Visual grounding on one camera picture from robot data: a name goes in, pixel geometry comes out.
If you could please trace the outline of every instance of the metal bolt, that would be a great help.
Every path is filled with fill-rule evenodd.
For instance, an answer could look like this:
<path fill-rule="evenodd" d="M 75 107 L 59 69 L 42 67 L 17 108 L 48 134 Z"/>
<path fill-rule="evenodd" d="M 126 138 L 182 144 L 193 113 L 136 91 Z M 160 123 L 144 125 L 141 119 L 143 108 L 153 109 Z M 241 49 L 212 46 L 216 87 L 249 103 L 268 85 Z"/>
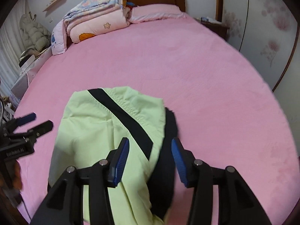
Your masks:
<path fill-rule="evenodd" d="M 236 169 L 234 167 L 232 167 L 232 166 L 228 166 L 226 169 L 230 173 L 234 173 L 236 171 Z"/>
<path fill-rule="evenodd" d="M 107 163 L 108 163 L 108 160 L 106 160 L 106 159 L 102 159 L 102 160 L 99 161 L 99 164 L 101 166 L 105 166 Z"/>
<path fill-rule="evenodd" d="M 196 159 L 196 160 L 194 160 L 194 164 L 195 164 L 196 166 L 200 166 L 200 165 L 203 164 L 203 161 L 201 161 L 201 160 L 199 160 L 199 159 Z"/>
<path fill-rule="evenodd" d="M 73 167 L 73 166 L 69 166 L 68 168 L 67 168 L 67 172 L 68 173 L 72 173 L 72 172 L 74 172 L 75 171 L 75 167 Z"/>

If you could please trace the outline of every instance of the wooden shelf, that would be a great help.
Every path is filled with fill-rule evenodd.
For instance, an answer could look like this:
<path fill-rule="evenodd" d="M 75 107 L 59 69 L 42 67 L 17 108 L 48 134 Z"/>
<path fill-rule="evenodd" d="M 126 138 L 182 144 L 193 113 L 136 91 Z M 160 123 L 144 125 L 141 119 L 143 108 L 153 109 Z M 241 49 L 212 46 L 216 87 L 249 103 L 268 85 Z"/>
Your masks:
<path fill-rule="evenodd" d="M 51 2 L 47 5 L 47 7 L 44 9 L 43 12 L 48 11 L 51 7 L 53 7 L 53 6 L 54 6 L 56 3 L 58 3 L 59 1 L 61 1 L 61 0 L 53 0 L 53 1 L 51 1 Z"/>

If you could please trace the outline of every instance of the folded quilt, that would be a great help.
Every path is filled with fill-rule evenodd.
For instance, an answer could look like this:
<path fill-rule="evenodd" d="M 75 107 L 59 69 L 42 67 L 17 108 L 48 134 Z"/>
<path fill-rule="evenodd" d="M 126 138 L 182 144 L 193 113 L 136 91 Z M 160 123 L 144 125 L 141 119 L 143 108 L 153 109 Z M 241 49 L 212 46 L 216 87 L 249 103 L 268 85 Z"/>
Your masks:
<path fill-rule="evenodd" d="M 84 0 L 64 16 L 67 35 L 82 22 L 123 8 L 123 0 Z"/>

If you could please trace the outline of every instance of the puffer jacket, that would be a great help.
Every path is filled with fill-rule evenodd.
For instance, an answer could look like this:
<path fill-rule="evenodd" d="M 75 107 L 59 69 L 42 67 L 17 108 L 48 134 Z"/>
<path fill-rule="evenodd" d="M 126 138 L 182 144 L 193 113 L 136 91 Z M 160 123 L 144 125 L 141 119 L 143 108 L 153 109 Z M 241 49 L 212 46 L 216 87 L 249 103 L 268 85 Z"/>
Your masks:
<path fill-rule="evenodd" d="M 50 46 L 51 33 L 40 23 L 33 21 L 29 14 L 20 19 L 23 31 L 22 41 L 26 49 L 33 48 L 39 52 Z"/>

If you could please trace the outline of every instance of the pink fitted sheet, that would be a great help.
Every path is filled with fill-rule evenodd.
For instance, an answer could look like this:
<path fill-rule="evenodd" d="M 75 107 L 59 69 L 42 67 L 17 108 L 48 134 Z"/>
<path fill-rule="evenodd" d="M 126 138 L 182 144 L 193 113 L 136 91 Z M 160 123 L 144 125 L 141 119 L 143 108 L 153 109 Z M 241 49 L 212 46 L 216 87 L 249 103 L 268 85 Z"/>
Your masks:
<path fill-rule="evenodd" d="M 16 116 L 50 119 L 51 133 L 35 154 L 19 160 L 23 198 L 31 215 L 47 193 L 57 129 L 74 91 L 130 86 L 163 98 L 174 111 L 184 147 L 209 165 L 235 166 L 281 225 L 300 196 L 300 172 L 288 122 L 268 85 L 251 64 L 191 17 L 130 25 L 73 44 L 52 56 L 25 93 Z M 217 191 L 213 222 L 218 222 Z M 176 177 L 168 224 L 186 224 L 192 190 Z M 23 207 L 21 213 L 27 218 Z"/>

